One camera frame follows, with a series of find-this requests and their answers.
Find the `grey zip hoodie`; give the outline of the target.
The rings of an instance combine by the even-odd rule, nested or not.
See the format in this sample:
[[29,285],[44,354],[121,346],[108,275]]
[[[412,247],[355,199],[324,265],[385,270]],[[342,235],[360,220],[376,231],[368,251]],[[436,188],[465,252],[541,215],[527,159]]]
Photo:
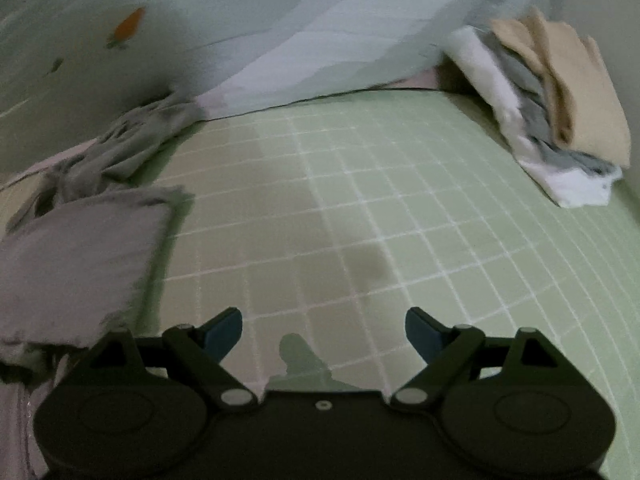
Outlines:
[[134,182],[203,117],[171,93],[134,108],[85,151],[57,162],[1,240],[1,474],[47,467],[32,420],[80,350],[137,321],[183,188]]

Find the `folded beige garment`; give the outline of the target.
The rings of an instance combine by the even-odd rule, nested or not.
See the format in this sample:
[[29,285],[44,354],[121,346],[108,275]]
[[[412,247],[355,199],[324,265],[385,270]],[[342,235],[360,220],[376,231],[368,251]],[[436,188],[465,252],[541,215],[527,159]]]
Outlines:
[[521,20],[495,18],[490,28],[541,79],[556,146],[630,166],[627,119],[596,40],[546,20],[538,9]]

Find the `folded grey garment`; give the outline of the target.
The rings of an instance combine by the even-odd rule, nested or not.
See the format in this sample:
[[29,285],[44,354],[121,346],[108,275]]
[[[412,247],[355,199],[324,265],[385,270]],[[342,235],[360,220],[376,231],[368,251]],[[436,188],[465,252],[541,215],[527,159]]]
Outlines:
[[555,144],[542,80],[529,69],[521,55],[503,47],[493,32],[488,32],[484,43],[494,52],[503,73],[518,92],[526,136],[536,145],[542,160],[564,170],[581,169],[590,176],[614,174],[618,167],[610,162]]

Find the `folded white garment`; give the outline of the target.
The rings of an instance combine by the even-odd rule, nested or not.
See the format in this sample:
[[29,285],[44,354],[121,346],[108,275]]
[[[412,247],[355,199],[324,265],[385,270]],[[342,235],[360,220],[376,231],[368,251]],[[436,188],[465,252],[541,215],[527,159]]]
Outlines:
[[610,176],[599,177],[581,169],[564,170],[544,162],[536,145],[526,136],[518,92],[484,38],[477,35],[475,28],[462,27],[448,37],[445,52],[491,107],[514,159],[558,206],[606,206],[613,184],[623,177],[620,167]]

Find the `light blue carrot-print sheet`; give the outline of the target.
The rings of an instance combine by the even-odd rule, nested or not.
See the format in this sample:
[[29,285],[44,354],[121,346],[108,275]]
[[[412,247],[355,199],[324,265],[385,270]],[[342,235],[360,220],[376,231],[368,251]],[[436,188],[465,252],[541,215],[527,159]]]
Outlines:
[[221,118],[435,65],[465,24],[550,0],[1,0],[1,169],[178,89]]

